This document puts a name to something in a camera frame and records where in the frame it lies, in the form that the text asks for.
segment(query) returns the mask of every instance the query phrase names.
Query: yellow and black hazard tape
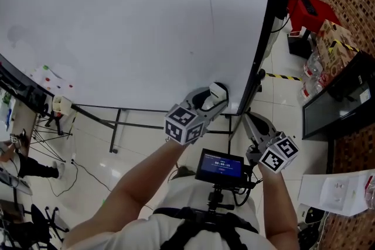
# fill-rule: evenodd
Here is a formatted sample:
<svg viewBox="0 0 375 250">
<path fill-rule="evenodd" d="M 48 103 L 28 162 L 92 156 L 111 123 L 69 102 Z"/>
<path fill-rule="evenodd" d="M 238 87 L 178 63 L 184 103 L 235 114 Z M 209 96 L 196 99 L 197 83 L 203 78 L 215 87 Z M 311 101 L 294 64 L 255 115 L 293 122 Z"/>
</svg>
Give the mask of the yellow and black hazard tape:
<svg viewBox="0 0 375 250">
<path fill-rule="evenodd" d="M 265 75 L 269 76 L 269 77 L 275 77 L 275 78 L 283 78 L 283 79 L 288 79 L 288 80 L 302 81 L 301 78 L 294 77 L 294 76 L 278 75 L 278 74 L 272 74 L 272 73 L 266 73 Z"/>
<path fill-rule="evenodd" d="M 344 43 L 342 43 L 341 41 L 335 39 L 335 40 L 333 40 L 331 46 L 328 48 L 329 53 L 331 53 L 331 52 L 333 51 L 333 48 L 334 48 L 334 46 L 335 46 L 336 44 L 341 45 L 341 46 L 344 46 L 345 48 L 347 48 L 347 49 L 349 49 L 349 50 L 353 50 L 353 51 L 357 51 L 357 52 L 360 51 L 360 50 L 359 50 L 358 48 L 356 48 L 356 47 L 352 47 L 351 45 L 344 44 Z"/>
</svg>

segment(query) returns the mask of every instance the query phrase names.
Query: white t-shirt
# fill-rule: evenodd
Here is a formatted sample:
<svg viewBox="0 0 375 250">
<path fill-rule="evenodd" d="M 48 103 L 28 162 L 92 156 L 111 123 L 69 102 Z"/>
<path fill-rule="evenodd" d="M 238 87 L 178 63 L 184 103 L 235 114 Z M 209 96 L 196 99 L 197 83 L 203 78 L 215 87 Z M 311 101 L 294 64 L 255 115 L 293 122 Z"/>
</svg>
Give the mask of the white t-shirt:
<svg viewBox="0 0 375 250">
<path fill-rule="evenodd" d="M 213 191 L 212 184 L 195 180 L 193 176 L 178 178 L 170 181 L 168 192 L 158 207 L 182 208 L 191 207 L 207 210 L 207 199 Z M 233 195 L 223 191 L 223 204 L 234 204 Z M 218 213 L 231 212 L 248 221 L 259 231 L 259 224 L 255 217 L 255 205 L 251 198 L 234 211 L 218 209 Z M 151 215 L 148 220 L 138 219 L 126 225 L 116 233 L 105 232 L 81 241 L 71 247 L 72 250 L 122 250 L 122 249 L 160 249 L 161 245 L 169 240 L 184 220 L 171 218 L 162 214 Z M 275 247 L 264 237 L 254 232 L 236 228 L 241 242 L 247 249 L 274 250 Z M 200 231 L 191 238 L 184 247 L 185 250 L 215 249 L 229 250 L 227 242 L 219 233 Z"/>
<path fill-rule="evenodd" d="M 8 146 L 0 142 L 0 154 L 3 155 L 7 150 Z M 11 175 L 18 177 L 19 168 L 21 167 L 18 154 L 15 153 L 12 160 L 9 159 L 6 163 L 1 162 L 1 167 Z"/>
</svg>

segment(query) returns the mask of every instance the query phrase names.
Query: person's left arm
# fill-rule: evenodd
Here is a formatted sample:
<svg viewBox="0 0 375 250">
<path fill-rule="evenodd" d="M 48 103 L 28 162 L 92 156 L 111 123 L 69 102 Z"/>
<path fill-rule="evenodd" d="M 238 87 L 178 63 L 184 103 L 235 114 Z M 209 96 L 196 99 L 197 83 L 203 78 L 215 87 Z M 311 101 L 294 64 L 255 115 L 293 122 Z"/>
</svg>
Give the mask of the person's left arm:
<svg viewBox="0 0 375 250">
<path fill-rule="evenodd" d="M 16 149 L 15 145 L 11 143 L 8 149 L 5 152 L 1 153 L 0 162 L 6 163 L 9 159 L 13 159 L 15 149 Z"/>
<path fill-rule="evenodd" d="M 67 233 L 64 247 L 103 232 L 117 232 L 138 218 L 142 207 L 155 195 L 187 145 L 169 140 L 133 167 L 117 183 L 97 213 Z"/>
</svg>

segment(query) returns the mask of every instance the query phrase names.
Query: whiteboard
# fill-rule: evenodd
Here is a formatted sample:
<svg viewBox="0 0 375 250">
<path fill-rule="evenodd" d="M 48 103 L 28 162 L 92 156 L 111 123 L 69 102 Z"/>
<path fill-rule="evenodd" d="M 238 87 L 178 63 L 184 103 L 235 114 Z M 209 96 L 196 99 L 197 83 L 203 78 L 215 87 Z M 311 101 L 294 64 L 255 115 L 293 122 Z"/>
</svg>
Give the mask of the whiteboard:
<svg viewBox="0 0 375 250">
<path fill-rule="evenodd" d="M 78 104 L 169 110 L 198 87 L 229 88 L 236 113 L 267 0 L 0 0 L 0 52 L 73 83 Z"/>
</svg>

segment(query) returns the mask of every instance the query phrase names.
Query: digital display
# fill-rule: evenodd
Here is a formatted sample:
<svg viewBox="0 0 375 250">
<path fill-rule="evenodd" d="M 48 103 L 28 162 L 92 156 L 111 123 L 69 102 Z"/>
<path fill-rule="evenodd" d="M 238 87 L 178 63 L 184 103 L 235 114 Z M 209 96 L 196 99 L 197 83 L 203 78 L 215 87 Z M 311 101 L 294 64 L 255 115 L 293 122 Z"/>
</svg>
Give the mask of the digital display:
<svg viewBox="0 0 375 250">
<path fill-rule="evenodd" d="M 226 176 L 241 177 L 241 162 L 207 153 L 204 154 L 201 169 Z"/>
</svg>

